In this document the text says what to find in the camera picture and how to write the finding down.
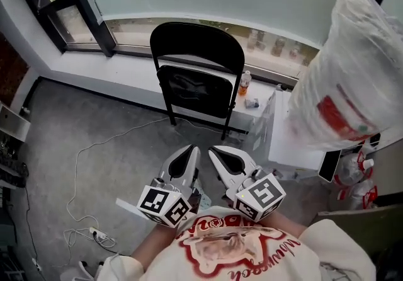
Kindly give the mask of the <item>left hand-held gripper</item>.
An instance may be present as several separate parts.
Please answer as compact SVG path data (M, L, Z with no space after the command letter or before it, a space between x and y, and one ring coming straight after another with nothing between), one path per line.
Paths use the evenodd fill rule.
M198 178L201 152L194 144L184 146L163 163L159 177L146 185L137 209L146 218L166 227L178 227L198 212L201 193L194 185Z

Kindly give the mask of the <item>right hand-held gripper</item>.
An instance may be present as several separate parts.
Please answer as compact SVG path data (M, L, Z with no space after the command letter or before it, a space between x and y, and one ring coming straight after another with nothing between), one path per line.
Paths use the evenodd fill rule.
M213 146L208 149L208 155L219 180L230 187L226 196L232 201L232 207L249 220L264 219L286 197L274 174L255 168L256 163L247 152L230 146Z

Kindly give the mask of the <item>black folding chair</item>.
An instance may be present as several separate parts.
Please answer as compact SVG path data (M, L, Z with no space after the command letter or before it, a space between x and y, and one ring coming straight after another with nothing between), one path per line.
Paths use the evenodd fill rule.
M170 21L152 31L150 50L171 124L176 124L173 107L178 106L224 119L225 135L244 69L244 52L239 42L219 28ZM207 72L160 65L159 58L168 55L189 55L216 63L233 73L236 80L231 83Z

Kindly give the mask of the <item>person's left forearm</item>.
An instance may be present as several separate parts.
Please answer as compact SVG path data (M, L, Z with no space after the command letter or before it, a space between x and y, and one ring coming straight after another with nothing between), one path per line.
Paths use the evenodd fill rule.
M173 242L177 230L177 227L171 228L157 224L137 246L131 257L137 260L146 271L156 256Z

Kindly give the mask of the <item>person's right forearm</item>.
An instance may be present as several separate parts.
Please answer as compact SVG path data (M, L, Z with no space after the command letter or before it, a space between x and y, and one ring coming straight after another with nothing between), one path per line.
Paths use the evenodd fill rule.
M307 229L306 226L293 222L289 218L279 213L277 210L260 220L259 223L265 227L272 227L282 230L296 238L299 238L300 235Z

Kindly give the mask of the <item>light blue star-print trousers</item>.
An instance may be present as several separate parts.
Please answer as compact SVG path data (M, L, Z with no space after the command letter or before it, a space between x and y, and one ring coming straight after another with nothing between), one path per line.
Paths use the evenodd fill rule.
M207 210L211 207L212 201L210 197L204 192L202 184L199 179L195 181L194 187L197 188L199 194L201 195L199 210Z

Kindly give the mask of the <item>white water dispenser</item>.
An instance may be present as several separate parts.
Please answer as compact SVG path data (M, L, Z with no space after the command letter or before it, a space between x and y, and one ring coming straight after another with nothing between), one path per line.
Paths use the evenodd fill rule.
M287 91L273 92L249 129L244 150L279 180L302 180L318 176L326 152L304 146L293 136L288 126L290 97Z

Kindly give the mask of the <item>white flat floor strip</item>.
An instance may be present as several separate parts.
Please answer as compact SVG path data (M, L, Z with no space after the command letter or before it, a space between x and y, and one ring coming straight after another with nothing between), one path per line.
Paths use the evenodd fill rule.
M126 211L128 211L132 214L135 214L145 220L149 220L149 218L145 214L143 214L136 206L134 206L120 198L117 198L115 203L117 206L125 209Z

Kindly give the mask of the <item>small orange drink bottle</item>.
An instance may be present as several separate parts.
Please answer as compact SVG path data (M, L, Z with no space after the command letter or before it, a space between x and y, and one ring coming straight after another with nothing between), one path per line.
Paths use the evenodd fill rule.
M240 83L239 83L239 89L238 89L238 94L240 96L246 95L247 89L248 89L248 87L249 87L249 85L251 83L251 79L252 79L252 76L251 76L250 71L245 71L242 74L241 80L240 80Z

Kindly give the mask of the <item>smartphone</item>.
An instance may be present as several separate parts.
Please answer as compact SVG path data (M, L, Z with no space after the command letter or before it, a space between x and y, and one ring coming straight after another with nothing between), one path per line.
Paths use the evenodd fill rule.
M341 155L341 150L339 151L328 151L326 152L321 168L318 172L318 176L324 181L331 183Z

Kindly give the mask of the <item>cream shirt with red print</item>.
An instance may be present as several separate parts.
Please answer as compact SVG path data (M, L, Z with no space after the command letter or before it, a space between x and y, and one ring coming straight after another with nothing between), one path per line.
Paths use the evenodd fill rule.
M333 221L299 238L259 222L210 207L183 221L146 271L131 255L113 255L98 281L376 281L370 257Z

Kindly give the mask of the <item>white power strip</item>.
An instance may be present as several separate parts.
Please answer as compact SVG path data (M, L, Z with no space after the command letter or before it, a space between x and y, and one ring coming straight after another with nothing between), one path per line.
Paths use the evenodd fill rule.
M95 227L90 227L89 232L96 237L96 239L105 240L107 235Z

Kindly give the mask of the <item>olive green board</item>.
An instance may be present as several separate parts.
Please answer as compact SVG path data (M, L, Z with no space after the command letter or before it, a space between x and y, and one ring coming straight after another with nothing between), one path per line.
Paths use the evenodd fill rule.
M319 212L312 223L323 219L335 222L369 255L403 240L403 204L366 210Z

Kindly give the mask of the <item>plastic-wrapped full water jug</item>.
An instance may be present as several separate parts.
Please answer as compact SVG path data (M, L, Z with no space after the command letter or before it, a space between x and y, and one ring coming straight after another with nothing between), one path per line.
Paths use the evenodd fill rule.
M287 125L298 144L351 147L403 120L403 23L375 0L336 0L326 43L298 80Z

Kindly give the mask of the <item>white side desk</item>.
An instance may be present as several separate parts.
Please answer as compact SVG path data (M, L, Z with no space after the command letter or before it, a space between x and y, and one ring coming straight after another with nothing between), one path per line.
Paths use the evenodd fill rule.
M26 136L31 123L13 112L5 104L0 102L0 131L21 141L26 141Z

